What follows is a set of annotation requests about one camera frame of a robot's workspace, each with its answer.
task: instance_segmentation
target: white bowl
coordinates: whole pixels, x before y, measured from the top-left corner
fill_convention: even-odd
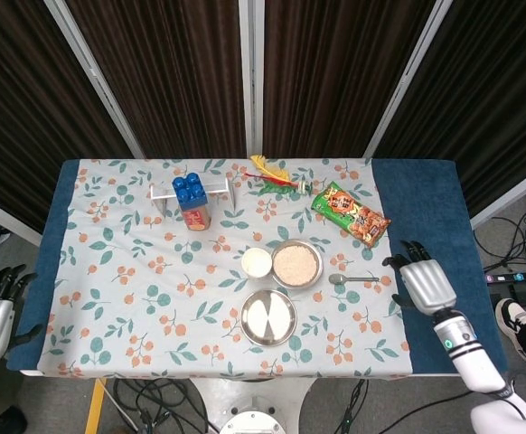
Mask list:
[[[273,260],[268,251],[254,247],[243,253],[241,267],[250,278],[264,278],[271,271]]]

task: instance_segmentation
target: metal bowl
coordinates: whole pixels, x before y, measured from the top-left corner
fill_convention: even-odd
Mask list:
[[[291,246],[302,246],[302,247],[305,247],[305,248],[309,249],[315,256],[315,261],[317,263],[317,269],[315,270],[315,275],[313,276],[313,278],[311,280],[309,280],[307,283],[305,283],[303,285],[289,285],[288,283],[286,283],[283,280],[281,280],[279,278],[279,276],[277,275],[277,273],[275,272],[275,257],[276,257],[276,255],[282,249],[284,249],[286,247],[291,247]],[[321,277],[321,273],[324,271],[324,262],[321,259],[321,254],[319,253],[319,250],[317,250],[313,244],[311,244],[311,243],[309,243],[307,241],[303,241],[303,240],[286,240],[286,241],[283,241],[281,244],[279,244],[275,248],[275,250],[273,250],[273,253],[271,253],[271,259],[272,259],[272,262],[273,262],[273,269],[272,269],[273,279],[279,285],[281,285],[282,287],[287,288],[287,289],[306,289],[306,288],[310,288],[311,286],[313,286],[317,282],[317,280],[319,280],[319,278]]]
[[[293,303],[285,294],[273,289],[254,292],[241,309],[241,329],[253,344],[283,344],[295,332],[296,324]]]

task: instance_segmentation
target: chip bag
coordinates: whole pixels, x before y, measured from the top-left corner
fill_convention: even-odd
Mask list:
[[[319,193],[311,206],[369,248],[383,235],[391,220],[357,202],[336,183]]]

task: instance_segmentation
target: black and white shoe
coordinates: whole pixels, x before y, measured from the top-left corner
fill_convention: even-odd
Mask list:
[[[511,298],[504,298],[498,302],[494,313],[500,330],[510,338],[514,349],[526,362],[526,353],[518,342],[517,336],[522,327],[526,325],[526,311]]]

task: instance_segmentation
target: metal spoon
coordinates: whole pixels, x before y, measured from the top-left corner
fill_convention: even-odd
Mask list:
[[[345,282],[379,282],[380,278],[347,278],[343,274],[332,274],[329,277],[329,283],[342,285]]]

